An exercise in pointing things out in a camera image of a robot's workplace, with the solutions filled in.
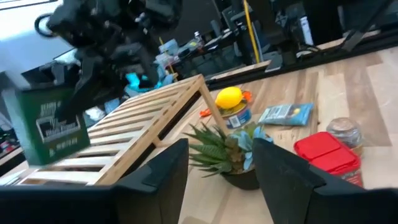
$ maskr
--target glass jar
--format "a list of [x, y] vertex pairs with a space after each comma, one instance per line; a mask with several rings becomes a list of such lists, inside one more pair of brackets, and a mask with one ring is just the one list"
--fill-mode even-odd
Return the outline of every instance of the glass jar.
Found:
[[326, 131], [348, 146], [359, 157], [363, 155], [363, 139], [357, 122], [349, 118], [333, 119]]

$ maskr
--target potted plant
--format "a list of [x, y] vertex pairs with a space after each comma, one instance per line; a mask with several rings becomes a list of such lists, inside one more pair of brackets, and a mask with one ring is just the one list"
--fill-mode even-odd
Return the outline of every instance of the potted plant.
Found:
[[195, 134], [186, 135], [199, 140], [202, 144], [190, 144], [197, 153], [190, 154], [190, 159], [195, 163], [192, 166], [209, 172], [204, 176], [209, 177], [221, 174], [230, 184], [243, 190], [259, 188], [256, 171], [252, 158], [252, 140], [267, 136], [261, 126], [250, 123], [242, 129], [237, 129], [233, 134], [225, 135], [222, 130], [214, 126], [214, 131], [202, 124], [198, 129], [191, 125]]

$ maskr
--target wooden crate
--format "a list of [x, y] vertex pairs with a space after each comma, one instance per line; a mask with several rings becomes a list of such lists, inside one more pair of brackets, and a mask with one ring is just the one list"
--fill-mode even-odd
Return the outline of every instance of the wooden crate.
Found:
[[128, 99], [88, 130], [91, 141], [88, 149], [37, 169], [18, 184], [115, 183], [151, 143], [157, 149], [173, 143], [161, 141], [158, 135], [197, 91], [205, 99], [216, 122], [227, 132], [204, 78], [197, 75]]

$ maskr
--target jar lid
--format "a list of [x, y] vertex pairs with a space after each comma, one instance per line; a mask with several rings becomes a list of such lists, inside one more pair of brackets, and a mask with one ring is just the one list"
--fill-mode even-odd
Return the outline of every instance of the jar lid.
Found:
[[358, 125], [355, 121], [349, 118], [336, 118], [330, 121], [330, 124], [327, 126], [327, 131], [335, 131], [335, 132], [343, 132], [343, 131], [352, 131], [353, 129], [358, 128]]

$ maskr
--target black plant pot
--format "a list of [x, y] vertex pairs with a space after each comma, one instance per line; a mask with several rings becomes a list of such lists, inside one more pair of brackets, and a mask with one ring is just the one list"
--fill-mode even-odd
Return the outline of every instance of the black plant pot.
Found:
[[235, 187], [239, 187], [242, 190], [257, 190], [260, 188], [260, 184], [256, 177], [256, 170], [250, 170], [242, 174], [221, 174], [226, 181]]

